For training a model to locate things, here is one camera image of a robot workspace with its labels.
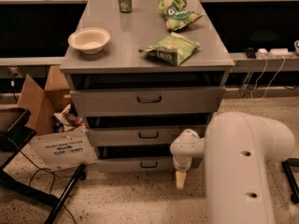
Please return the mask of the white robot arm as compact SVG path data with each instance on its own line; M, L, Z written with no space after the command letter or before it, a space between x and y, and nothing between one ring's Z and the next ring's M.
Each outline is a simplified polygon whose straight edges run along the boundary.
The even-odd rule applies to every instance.
M179 189L193 158L205 166L208 224L276 224L266 163L287 160L295 137L284 123L224 112L201 138L187 129L170 146Z

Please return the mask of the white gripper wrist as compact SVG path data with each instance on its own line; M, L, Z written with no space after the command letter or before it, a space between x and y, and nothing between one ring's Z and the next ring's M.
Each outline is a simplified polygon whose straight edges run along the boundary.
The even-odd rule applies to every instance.
M176 186L177 189L183 189L186 181L187 171L191 168L191 157L173 157L173 164L176 169Z

